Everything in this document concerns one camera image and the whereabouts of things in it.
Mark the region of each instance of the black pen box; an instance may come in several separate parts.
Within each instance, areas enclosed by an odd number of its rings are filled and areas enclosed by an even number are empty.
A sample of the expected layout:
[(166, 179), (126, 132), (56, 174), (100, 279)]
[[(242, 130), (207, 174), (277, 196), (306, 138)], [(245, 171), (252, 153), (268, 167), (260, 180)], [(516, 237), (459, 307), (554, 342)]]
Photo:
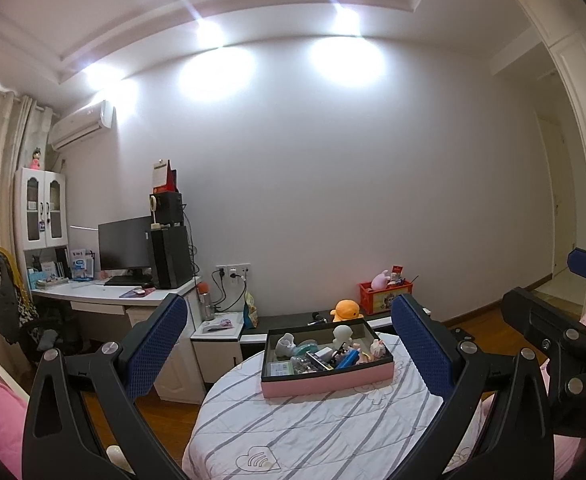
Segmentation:
[(266, 336), (264, 358), (262, 362), (262, 394), (266, 398), (291, 397), (311, 394), (321, 394), (346, 390), (363, 384), (377, 383), (393, 378), (393, 354), (387, 349), (387, 354), (373, 362), (353, 365), (346, 368), (334, 369), (308, 374), (271, 375), (270, 363), (285, 362), (288, 359), (278, 358), (275, 355), (275, 345), (286, 333), (294, 337), (295, 344), (306, 340), (317, 341), (320, 350), (327, 346), (333, 347), (333, 330), (338, 325), (348, 325), (353, 330), (351, 339), (359, 343), (362, 349), (369, 353), (371, 344), (380, 339), (364, 319), (352, 319), (337, 323), (322, 323), (296, 328), (278, 328), (269, 330)]

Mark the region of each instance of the air conditioner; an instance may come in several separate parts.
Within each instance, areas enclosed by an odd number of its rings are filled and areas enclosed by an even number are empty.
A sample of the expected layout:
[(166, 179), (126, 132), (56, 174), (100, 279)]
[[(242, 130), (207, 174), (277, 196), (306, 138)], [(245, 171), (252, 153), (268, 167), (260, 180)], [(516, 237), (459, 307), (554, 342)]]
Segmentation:
[(58, 152), (72, 142), (87, 139), (102, 130), (109, 130), (112, 122), (113, 104), (99, 101), (80, 108), (55, 123), (49, 143)]

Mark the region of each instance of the monitor stand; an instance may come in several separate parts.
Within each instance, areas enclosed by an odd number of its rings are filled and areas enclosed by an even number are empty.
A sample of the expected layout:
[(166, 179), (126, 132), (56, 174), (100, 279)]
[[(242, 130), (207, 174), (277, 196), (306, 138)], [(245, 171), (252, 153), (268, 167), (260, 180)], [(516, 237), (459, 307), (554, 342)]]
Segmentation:
[(133, 274), (113, 276), (108, 282), (104, 283), (104, 285), (141, 286), (152, 281), (153, 278), (144, 274), (142, 269), (133, 269)]

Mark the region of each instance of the computer monitor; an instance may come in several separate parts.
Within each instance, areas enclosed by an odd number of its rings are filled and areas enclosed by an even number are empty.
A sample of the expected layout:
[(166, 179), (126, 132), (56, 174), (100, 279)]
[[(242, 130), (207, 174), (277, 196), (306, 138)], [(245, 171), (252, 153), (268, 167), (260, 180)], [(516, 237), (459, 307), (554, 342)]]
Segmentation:
[(115, 276), (118, 279), (109, 280), (107, 285), (143, 285), (150, 281), (143, 274), (143, 270), (151, 266), (147, 248), (147, 231), (150, 230), (150, 216), (98, 225), (100, 268), (133, 270), (133, 276)]

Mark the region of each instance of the blue tube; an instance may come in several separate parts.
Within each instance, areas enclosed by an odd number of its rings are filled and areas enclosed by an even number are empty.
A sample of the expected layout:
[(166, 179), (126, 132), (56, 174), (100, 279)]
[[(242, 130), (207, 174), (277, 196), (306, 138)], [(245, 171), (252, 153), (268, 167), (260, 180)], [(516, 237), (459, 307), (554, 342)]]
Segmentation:
[(349, 353), (346, 354), (346, 357), (342, 359), (342, 362), (340, 362), (340, 364), (337, 365), (335, 369), (339, 370), (340, 368), (346, 368), (347, 366), (355, 365), (355, 362), (358, 360), (358, 357), (359, 352), (357, 350), (349, 351)]

